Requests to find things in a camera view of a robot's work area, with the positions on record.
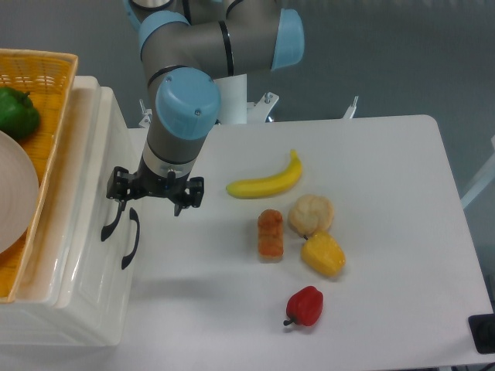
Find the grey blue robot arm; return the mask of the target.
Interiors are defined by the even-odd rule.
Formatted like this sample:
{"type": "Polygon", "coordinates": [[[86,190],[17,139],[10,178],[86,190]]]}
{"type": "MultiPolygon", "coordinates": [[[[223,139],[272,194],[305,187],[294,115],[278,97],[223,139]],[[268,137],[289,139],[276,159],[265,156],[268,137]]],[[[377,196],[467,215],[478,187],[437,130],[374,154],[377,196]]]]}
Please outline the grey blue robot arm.
{"type": "Polygon", "coordinates": [[[305,50],[297,11],[275,1],[126,1],[152,116],[136,172],[117,167],[107,197],[165,198],[175,214],[200,206],[204,181],[191,171],[217,123],[217,80],[299,63],[305,50]]]}

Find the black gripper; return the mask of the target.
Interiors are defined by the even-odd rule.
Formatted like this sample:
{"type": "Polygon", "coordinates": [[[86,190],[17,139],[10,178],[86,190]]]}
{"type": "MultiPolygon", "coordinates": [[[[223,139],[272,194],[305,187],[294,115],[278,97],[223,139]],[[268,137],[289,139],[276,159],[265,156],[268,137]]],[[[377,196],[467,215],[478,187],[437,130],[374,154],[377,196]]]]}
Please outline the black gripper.
{"type": "Polygon", "coordinates": [[[174,216],[179,216],[183,209],[199,208],[204,195],[204,178],[186,179],[175,172],[166,171],[164,176],[155,174],[141,158],[137,172],[129,172],[121,166],[114,167],[108,180],[106,197],[118,203],[114,220],[107,228],[116,228],[121,214],[125,211],[127,201],[134,193],[140,197],[150,196],[172,199],[174,216]]]}

